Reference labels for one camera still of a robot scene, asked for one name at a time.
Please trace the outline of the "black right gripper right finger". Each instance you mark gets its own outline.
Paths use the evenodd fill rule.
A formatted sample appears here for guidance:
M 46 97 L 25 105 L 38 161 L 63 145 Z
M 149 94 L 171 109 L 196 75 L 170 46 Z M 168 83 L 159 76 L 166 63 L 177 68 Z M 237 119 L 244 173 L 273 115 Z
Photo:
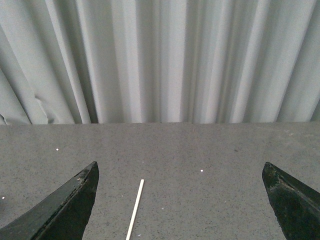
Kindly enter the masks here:
M 320 193 L 270 162 L 262 171 L 269 203 L 287 240 L 320 238 Z

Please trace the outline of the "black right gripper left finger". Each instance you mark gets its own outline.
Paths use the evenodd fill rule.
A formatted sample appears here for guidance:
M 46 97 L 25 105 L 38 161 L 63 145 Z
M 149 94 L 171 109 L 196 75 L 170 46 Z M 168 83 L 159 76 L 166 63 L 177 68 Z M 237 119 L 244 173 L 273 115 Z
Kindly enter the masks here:
M 2 240 L 81 240 L 99 182 L 92 162 L 44 200 L 0 230 Z

